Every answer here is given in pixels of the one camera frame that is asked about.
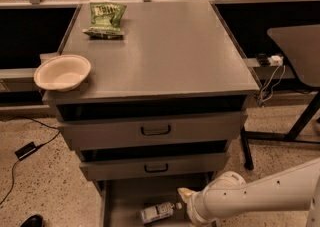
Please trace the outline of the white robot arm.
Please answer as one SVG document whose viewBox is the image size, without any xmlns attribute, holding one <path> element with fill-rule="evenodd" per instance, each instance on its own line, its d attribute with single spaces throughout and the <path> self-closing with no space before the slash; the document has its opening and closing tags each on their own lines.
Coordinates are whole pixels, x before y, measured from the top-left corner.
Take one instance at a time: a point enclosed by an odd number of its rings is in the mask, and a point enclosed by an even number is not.
<svg viewBox="0 0 320 227">
<path fill-rule="evenodd" d="M 306 227 L 320 227 L 320 159 L 246 183 L 227 171 L 199 192 L 179 188 L 196 227 L 247 212 L 308 211 Z"/>
</svg>

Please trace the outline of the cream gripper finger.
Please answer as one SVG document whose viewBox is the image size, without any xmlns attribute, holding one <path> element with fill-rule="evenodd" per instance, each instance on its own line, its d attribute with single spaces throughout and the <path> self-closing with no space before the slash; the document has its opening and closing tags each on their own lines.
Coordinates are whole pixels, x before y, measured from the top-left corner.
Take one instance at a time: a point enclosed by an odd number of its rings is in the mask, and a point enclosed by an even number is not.
<svg viewBox="0 0 320 227">
<path fill-rule="evenodd" d="M 190 190 L 185 187 L 178 188 L 177 191 L 183 201 L 188 201 L 191 198 L 191 196 L 194 194 L 193 190 Z"/>
</svg>

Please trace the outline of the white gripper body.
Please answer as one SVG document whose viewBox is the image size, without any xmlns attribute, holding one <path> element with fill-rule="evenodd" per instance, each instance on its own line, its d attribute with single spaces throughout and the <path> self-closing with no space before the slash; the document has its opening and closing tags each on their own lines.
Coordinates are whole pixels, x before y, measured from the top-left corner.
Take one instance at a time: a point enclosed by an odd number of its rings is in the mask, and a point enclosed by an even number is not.
<svg viewBox="0 0 320 227">
<path fill-rule="evenodd" d="M 195 226 L 209 226 L 213 222 L 208 210 L 204 205 L 201 192 L 191 191 L 186 197 L 187 213 Z"/>
</svg>

